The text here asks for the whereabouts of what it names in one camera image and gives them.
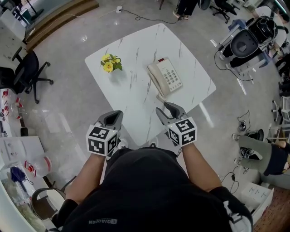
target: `wooden step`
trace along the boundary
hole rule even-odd
[[[63,5],[40,21],[34,27],[35,31],[31,36],[28,36],[28,34],[26,35],[25,40],[27,40],[27,50],[30,51],[34,49],[39,43],[41,43],[58,28],[76,18],[67,14],[80,16],[97,7],[99,7],[99,4],[95,0],[73,0]]]

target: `beige telephone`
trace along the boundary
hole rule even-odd
[[[148,65],[148,73],[159,91],[157,98],[164,102],[173,91],[182,87],[182,82],[168,57]]]

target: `polished concrete floor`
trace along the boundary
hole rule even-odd
[[[172,15],[176,6],[168,1],[164,2],[162,10],[158,10],[159,3],[153,0],[101,0],[100,8],[66,24],[35,49],[41,64],[44,61],[51,63],[42,77],[53,79],[54,85],[38,83],[38,105],[34,103],[32,93],[23,95],[24,106],[29,111],[29,116],[24,120],[27,126],[36,129],[48,155],[57,158],[55,172],[49,177],[56,180],[59,187],[78,174],[89,156],[85,143],[89,125],[112,110],[88,70],[85,58],[126,35],[159,23],[143,19],[135,21],[135,16],[127,12],[117,14],[114,10],[121,4],[124,9],[150,19],[176,20]],[[237,12],[238,16],[231,20],[250,18],[245,9]],[[213,59],[217,48],[211,40],[218,43],[228,33],[228,24],[220,15],[212,16],[210,9],[202,11],[196,7],[189,20],[166,26],[188,47],[217,87],[189,115],[198,126],[196,146],[222,178],[233,170],[233,160],[239,156],[238,145],[231,139],[239,126],[237,117],[249,110],[251,129],[262,128],[265,133],[269,124],[273,123],[271,102],[273,99],[279,101],[278,72],[270,63],[257,72],[252,71],[241,77],[249,79],[251,75],[253,83],[241,84],[230,71],[219,70]],[[216,58],[217,64],[224,68],[224,63],[218,56]],[[137,148],[124,128],[122,137],[129,140],[131,148]],[[164,134],[158,137],[161,148],[177,151]],[[183,157],[178,160],[185,167]],[[243,169],[238,168],[235,173],[240,183],[235,193],[237,196],[249,181],[258,178],[258,172],[254,170],[243,174]],[[223,184],[228,188],[232,186],[230,175]]]

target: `yellow flower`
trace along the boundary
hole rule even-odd
[[[107,60],[108,58],[110,58],[110,54],[104,55],[104,56],[101,58],[101,60],[102,60],[102,61],[105,61],[105,60]]]
[[[114,58],[111,60],[112,63],[120,63],[121,59],[120,58],[116,58],[116,56],[114,56]]]
[[[113,63],[112,62],[106,62],[104,64],[104,70],[108,73],[111,73],[113,71]]]

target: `tabletop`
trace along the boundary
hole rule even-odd
[[[105,54],[121,58],[123,71],[107,73],[100,65]],[[124,112],[123,126],[137,145],[143,145],[165,128],[155,113],[164,108],[156,96],[147,66],[168,57],[183,86],[167,96],[189,112],[216,90],[211,78],[187,47],[164,24],[127,35],[93,53],[85,62],[113,110]]]

